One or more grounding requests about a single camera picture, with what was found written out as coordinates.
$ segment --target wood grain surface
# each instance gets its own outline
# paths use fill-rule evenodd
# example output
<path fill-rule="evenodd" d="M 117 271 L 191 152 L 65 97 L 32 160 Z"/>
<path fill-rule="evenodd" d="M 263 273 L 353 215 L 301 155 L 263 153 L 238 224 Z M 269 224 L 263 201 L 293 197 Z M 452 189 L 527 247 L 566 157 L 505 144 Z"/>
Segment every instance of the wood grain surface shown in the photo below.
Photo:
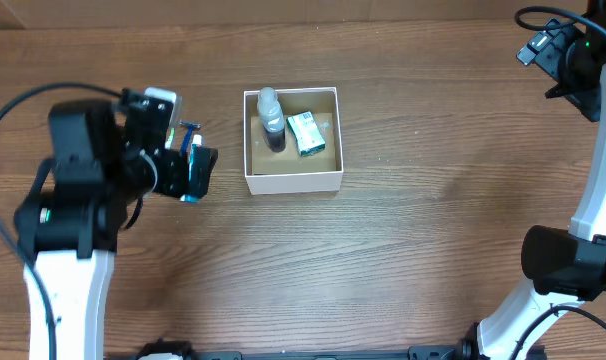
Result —
<path fill-rule="evenodd" d="M 587 0 L 3 0 L 28 29 L 511 19 L 525 6 L 582 14 Z M 531 15 L 548 19 L 546 15 Z"/>
<path fill-rule="evenodd" d="M 530 36 L 507 20 L 0 31 L 0 107 L 53 81 L 164 87 L 220 150 L 201 204 L 154 196 L 120 236 L 108 353 L 159 336 L 246 353 L 452 343 L 516 284 L 527 230 L 565 228 L 586 183 L 597 126 L 544 99 L 553 82 L 515 59 Z M 266 85 L 338 88 L 338 193 L 249 194 L 242 96 Z M 0 125 L 8 223 L 51 153 L 49 108 L 83 96 Z M 0 359 L 27 359 L 21 273 L 0 241 Z M 606 320 L 606 294 L 585 308 Z M 575 315 L 542 343 L 606 359 Z"/>

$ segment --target white box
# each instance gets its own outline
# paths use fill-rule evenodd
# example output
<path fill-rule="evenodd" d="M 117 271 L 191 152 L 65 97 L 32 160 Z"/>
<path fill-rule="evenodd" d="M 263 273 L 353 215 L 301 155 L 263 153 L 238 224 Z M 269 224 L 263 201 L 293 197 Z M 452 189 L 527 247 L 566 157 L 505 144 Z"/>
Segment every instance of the white box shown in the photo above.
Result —
<path fill-rule="evenodd" d="M 256 105 L 259 91 L 243 94 L 243 158 L 252 195 L 338 191 L 343 178 L 343 147 L 336 88 L 276 90 L 283 114 L 311 111 L 325 139 L 325 150 L 300 157 L 296 140 L 286 129 L 285 150 L 272 152 L 263 139 Z"/>

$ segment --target water bottle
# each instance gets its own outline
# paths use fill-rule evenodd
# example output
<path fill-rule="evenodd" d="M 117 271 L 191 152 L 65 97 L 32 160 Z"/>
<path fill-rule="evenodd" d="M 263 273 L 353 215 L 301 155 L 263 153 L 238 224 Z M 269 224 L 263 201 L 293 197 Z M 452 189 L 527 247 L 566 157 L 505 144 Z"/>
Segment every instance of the water bottle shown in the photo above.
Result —
<path fill-rule="evenodd" d="M 261 89 L 258 103 L 259 118 L 263 123 L 267 146 L 274 152 L 285 149 L 285 118 L 276 91 L 270 87 Z"/>

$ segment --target black cable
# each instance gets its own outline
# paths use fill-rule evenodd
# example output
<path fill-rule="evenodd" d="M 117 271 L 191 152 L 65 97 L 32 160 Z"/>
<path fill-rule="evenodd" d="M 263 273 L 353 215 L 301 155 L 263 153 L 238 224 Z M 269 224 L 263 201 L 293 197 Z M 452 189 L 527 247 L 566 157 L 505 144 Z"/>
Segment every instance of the black cable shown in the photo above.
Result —
<path fill-rule="evenodd" d="M 554 30 L 554 29 L 560 29 L 561 27 L 569 25 L 567 23 L 563 23 L 560 25 L 553 25 L 553 26 L 540 26 L 540 25 L 528 24 L 528 23 L 524 22 L 523 20 L 521 20 L 522 15 L 530 14 L 530 13 L 544 13 L 544 14 L 563 16 L 563 17 L 566 17 L 568 19 L 574 20 L 578 23 L 581 23 L 581 24 L 587 26 L 588 28 L 600 33 L 601 35 L 603 35 L 606 38 L 606 29 L 603 28 L 601 25 L 599 25 L 599 24 L 593 22 L 592 20 L 589 20 L 581 15 L 575 14 L 571 11 L 558 9 L 558 8 L 554 8 L 554 7 L 549 7 L 549 6 L 529 6 L 529 7 L 523 8 L 523 9 L 517 11 L 516 14 L 514 14 L 514 21 L 516 21 L 516 23 L 520 27 L 527 29 L 527 30 L 532 30 L 532 31 Z"/>
<path fill-rule="evenodd" d="M 18 104 L 22 103 L 23 101 L 29 99 L 30 97 L 40 94 L 45 91 L 63 89 L 63 88 L 87 89 L 87 90 L 97 91 L 97 92 L 100 92 L 100 93 L 103 93 L 106 95 L 110 95 L 110 96 L 116 96 L 116 97 L 121 96 L 121 94 L 119 94 L 115 91 L 112 91 L 109 89 L 104 89 L 104 88 L 94 86 L 94 85 L 75 83 L 75 82 L 52 83 L 52 84 L 39 86 L 34 89 L 28 90 L 28 91 L 24 92 L 23 94 L 17 96 L 16 98 L 14 98 L 9 103 L 7 103 L 0 110 L 0 122 L 3 119 L 3 117 L 5 115 L 7 115 L 8 112 L 10 112 L 10 110 L 12 110 L 14 107 L 16 107 Z M 41 294 L 41 298 L 43 300 L 43 306 L 45 307 L 45 316 L 46 316 L 47 329 L 48 329 L 50 360 L 56 360 L 56 328 L 55 328 L 56 323 L 54 321 L 54 313 L 52 311 L 52 304 L 50 303 L 50 298 L 47 294 L 45 284 L 43 283 L 43 280 L 39 276 L 36 269 L 34 268 L 34 266 L 35 266 L 34 261 L 30 257 L 28 257 L 27 254 L 23 251 L 23 249 L 21 249 L 16 244 L 16 242 L 12 238 L 12 234 L 10 234 L 10 232 L 8 231 L 7 227 L 5 226 L 5 224 L 3 223 L 1 218 L 0 218 L 0 235 L 1 235 L 1 240 L 3 240 L 3 242 L 10 248 L 10 250 L 12 250 L 12 252 L 14 252 L 14 254 L 19 258 L 19 260 L 21 260 L 21 262 L 23 262 L 25 264 L 25 266 L 29 270 L 30 274 L 34 278 L 34 281 L 36 282 L 36 285 Z"/>
<path fill-rule="evenodd" d="M 52 158 L 41 161 L 41 165 L 39 165 L 38 170 L 36 170 L 36 176 L 34 177 L 34 182 L 32 183 L 28 196 L 38 196 L 41 193 L 45 180 L 47 180 L 47 177 L 50 175 L 50 171 L 54 169 L 54 164 L 54 159 Z"/>
<path fill-rule="evenodd" d="M 125 227 L 123 228 L 123 230 L 127 230 L 127 229 L 131 228 L 132 225 L 134 225 L 134 223 L 136 223 L 136 220 L 139 218 L 139 215 L 141 215 L 141 209 L 143 209 L 143 198 L 139 198 L 136 201 L 136 207 L 134 208 L 132 217 L 130 218 L 130 221 L 128 221 L 127 224 L 125 224 Z"/>
<path fill-rule="evenodd" d="M 603 1 L 604 0 L 599 0 L 598 4 L 594 3 L 592 8 L 589 9 L 588 12 L 586 12 L 585 14 L 583 14 L 581 16 L 584 18 L 590 18 L 596 14 L 597 10 L 603 11 L 603 6 L 604 6 Z M 568 27 L 568 26 L 571 26 L 574 24 L 576 24 L 576 20 L 569 20 L 569 21 L 566 21 L 564 23 L 560 23 L 557 25 L 544 25 L 544 26 L 540 27 L 541 30 L 536 30 L 536 31 L 558 30 L 558 29 L 562 29 L 564 27 Z"/>
<path fill-rule="evenodd" d="M 525 329 L 525 332 L 523 333 L 523 335 L 521 336 L 519 341 L 517 341 L 517 343 L 516 343 L 516 347 L 514 348 L 514 352 L 512 352 L 512 356 L 510 356 L 510 360 L 516 360 L 516 357 L 518 356 L 519 352 L 523 348 L 523 344 L 525 344 L 525 340 L 527 340 L 527 337 L 530 336 L 532 331 L 534 331 L 534 329 L 536 329 L 537 326 L 541 325 L 541 323 L 543 321 L 545 321 L 545 319 L 547 319 L 551 315 L 558 316 L 559 311 L 572 311 L 577 314 L 583 315 L 586 318 L 599 324 L 599 326 L 601 326 L 606 331 L 606 322 L 605 321 L 597 318 L 596 316 L 590 314 L 589 312 L 587 312 L 583 309 L 579 309 L 579 308 L 572 307 L 572 306 L 566 306 L 566 305 L 553 306 L 549 310 L 547 310 L 546 312 L 541 314 L 541 316 L 536 318 L 536 320 L 534 320 L 534 322 L 532 322 L 532 324 L 530 324 L 530 326 L 528 326 L 528 328 Z"/>

